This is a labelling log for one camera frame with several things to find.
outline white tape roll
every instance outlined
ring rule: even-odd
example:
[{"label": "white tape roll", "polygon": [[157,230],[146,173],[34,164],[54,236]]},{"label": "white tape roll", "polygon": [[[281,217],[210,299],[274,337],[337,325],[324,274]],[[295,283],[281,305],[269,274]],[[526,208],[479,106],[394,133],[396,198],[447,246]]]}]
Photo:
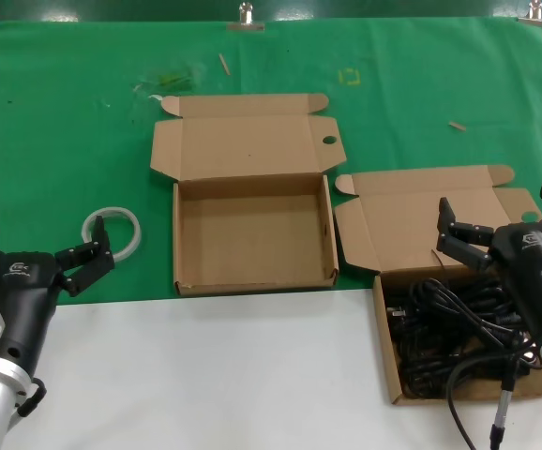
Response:
[{"label": "white tape roll", "polygon": [[133,253],[140,241],[142,240],[142,230],[140,229],[140,222],[138,218],[126,208],[119,208],[117,206],[111,206],[108,208],[98,209],[88,216],[88,218],[83,222],[82,226],[82,239],[84,242],[90,242],[92,240],[92,235],[90,233],[90,226],[96,220],[96,216],[102,216],[102,218],[114,218],[114,217],[124,217],[131,220],[133,225],[133,237],[127,247],[119,251],[118,253],[113,254],[113,259],[116,263],[123,261],[131,253]]}]

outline black cable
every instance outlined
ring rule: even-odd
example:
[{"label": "black cable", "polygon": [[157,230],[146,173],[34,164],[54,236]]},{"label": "black cable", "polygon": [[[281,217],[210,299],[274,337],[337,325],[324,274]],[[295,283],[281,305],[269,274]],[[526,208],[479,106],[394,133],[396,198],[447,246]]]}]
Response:
[{"label": "black cable", "polygon": [[450,410],[450,413],[452,414],[452,418],[454,419],[455,424],[457,424],[457,428],[459,429],[459,432],[462,438],[465,440],[465,442],[467,443],[467,445],[469,446],[471,450],[476,450],[474,443],[471,441],[471,438],[467,434],[465,427],[460,421],[459,414],[457,413],[454,399],[453,399],[454,388],[457,383],[457,378],[460,376],[460,373],[466,368],[471,368],[472,366],[476,364],[487,363],[489,361],[502,360],[509,357],[520,358],[524,353],[530,350],[534,345],[536,345],[536,347],[539,347],[541,342],[542,342],[542,333],[540,334],[539,337],[530,338],[527,342],[524,342],[523,344],[521,344],[517,349],[512,349],[506,352],[487,353],[487,354],[468,358],[460,362],[450,373],[450,376],[448,377],[448,381],[446,382],[446,402],[448,403],[448,409]]},{"label": "black cable", "polygon": [[23,405],[17,408],[17,414],[20,417],[27,417],[29,414],[31,414],[34,409],[38,407],[39,402],[46,397],[46,393],[48,392],[44,382],[40,378],[34,378],[32,380],[32,384],[35,384],[38,389],[33,396],[28,398]]},{"label": "black cable", "polygon": [[[415,283],[406,296],[388,297],[390,334],[396,345],[399,373],[409,394],[443,398],[448,376],[462,360],[483,353],[502,352],[519,342],[525,324],[495,278],[447,289],[436,279]],[[477,337],[483,348],[466,352]],[[537,355],[523,357],[518,376],[528,375]],[[460,379],[501,380],[502,362],[479,367]]]}]

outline cable connector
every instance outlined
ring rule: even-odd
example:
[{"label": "cable connector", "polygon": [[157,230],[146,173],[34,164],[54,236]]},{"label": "cable connector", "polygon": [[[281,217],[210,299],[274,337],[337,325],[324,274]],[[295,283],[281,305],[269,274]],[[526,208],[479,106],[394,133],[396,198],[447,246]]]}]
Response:
[{"label": "cable connector", "polygon": [[496,417],[494,417],[494,424],[492,425],[492,430],[489,433],[490,450],[498,450],[500,448],[500,444],[503,442],[506,413],[512,397],[512,391],[505,391],[503,389],[501,392],[500,401],[498,402],[498,410],[496,410]]},{"label": "cable connector", "polygon": [[385,312],[392,317],[405,317],[406,311],[402,307],[387,307]]}]

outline cardboard box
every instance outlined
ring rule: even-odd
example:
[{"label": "cardboard box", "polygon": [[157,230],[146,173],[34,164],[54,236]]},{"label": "cardboard box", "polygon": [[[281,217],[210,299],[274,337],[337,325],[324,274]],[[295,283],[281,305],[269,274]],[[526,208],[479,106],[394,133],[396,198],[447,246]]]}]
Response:
[{"label": "cardboard box", "polygon": [[[470,166],[341,175],[336,187],[357,195],[336,208],[339,237],[347,263],[376,274],[375,316],[390,399],[395,404],[442,400],[407,398],[398,373],[398,355],[388,328],[384,297],[424,278],[470,278],[467,267],[432,252],[438,241],[438,204],[447,197],[457,220],[497,228],[540,211],[526,189],[499,187],[514,178],[507,166]],[[473,380],[455,394],[468,400],[496,400],[500,382]],[[542,397],[542,370],[518,381],[517,398]]]},{"label": "cardboard box", "polygon": [[338,257],[327,178],[346,157],[323,94],[165,97],[152,169],[173,186],[181,294],[330,287]]}]

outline white table surface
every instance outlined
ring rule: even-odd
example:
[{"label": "white table surface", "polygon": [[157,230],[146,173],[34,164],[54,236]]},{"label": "white table surface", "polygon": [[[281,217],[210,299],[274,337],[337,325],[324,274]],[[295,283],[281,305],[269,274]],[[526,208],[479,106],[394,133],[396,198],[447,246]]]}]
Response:
[{"label": "white table surface", "polygon": [[[466,448],[444,406],[392,406],[369,291],[59,307],[48,388],[5,450]],[[459,405],[489,448],[495,404]],[[542,449],[542,399],[501,447]]]}]

